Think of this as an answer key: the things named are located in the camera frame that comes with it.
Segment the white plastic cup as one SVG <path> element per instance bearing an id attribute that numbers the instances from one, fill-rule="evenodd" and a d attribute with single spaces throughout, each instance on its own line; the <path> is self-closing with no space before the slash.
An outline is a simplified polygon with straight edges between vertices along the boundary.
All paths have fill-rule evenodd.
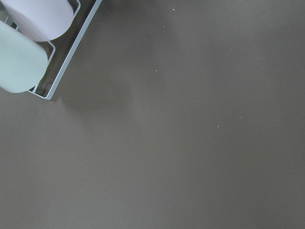
<path id="1" fill-rule="evenodd" d="M 22 93 L 37 85 L 48 66 L 45 50 L 34 41 L 0 23 L 0 87 Z"/>

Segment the pink plastic cup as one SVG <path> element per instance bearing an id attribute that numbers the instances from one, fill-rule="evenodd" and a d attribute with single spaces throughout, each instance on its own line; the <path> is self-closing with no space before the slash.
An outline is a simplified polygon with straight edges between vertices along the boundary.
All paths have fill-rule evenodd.
<path id="1" fill-rule="evenodd" d="M 59 38 L 74 18 L 67 0 L 2 0 L 1 3 L 20 31 L 37 42 Z"/>

